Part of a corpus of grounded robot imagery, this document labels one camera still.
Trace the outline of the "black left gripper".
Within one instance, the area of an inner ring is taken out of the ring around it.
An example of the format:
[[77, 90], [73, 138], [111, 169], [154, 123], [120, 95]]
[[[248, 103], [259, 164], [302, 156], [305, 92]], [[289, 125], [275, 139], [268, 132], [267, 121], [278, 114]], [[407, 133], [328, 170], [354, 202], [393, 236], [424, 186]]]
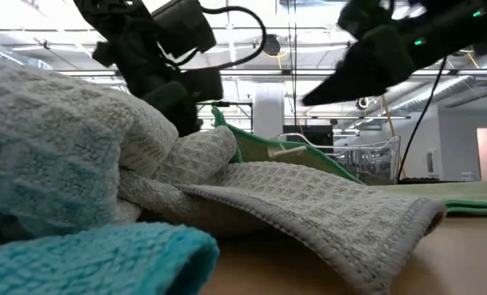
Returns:
[[141, 1], [74, 0], [74, 4], [105, 38], [97, 43], [93, 59], [105, 67], [116, 66], [129, 91], [144, 96], [145, 102], [176, 127], [180, 137], [198, 132], [196, 102], [224, 96], [220, 71], [187, 70], [181, 76], [182, 84], [169, 84], [177, 69], [167, 63], [157, 46], [157, 28]]

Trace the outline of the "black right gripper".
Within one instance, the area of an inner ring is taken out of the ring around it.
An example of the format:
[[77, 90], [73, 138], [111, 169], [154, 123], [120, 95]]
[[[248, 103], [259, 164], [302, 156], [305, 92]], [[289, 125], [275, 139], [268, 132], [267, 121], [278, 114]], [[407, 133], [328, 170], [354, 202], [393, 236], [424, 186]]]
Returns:
[[414, 69], [396, 29], [380, 25], [349, 48], [334, 74], [306, 94], [302, 104], [320, 106], [378, 96], [391, 84], [404, 81]]

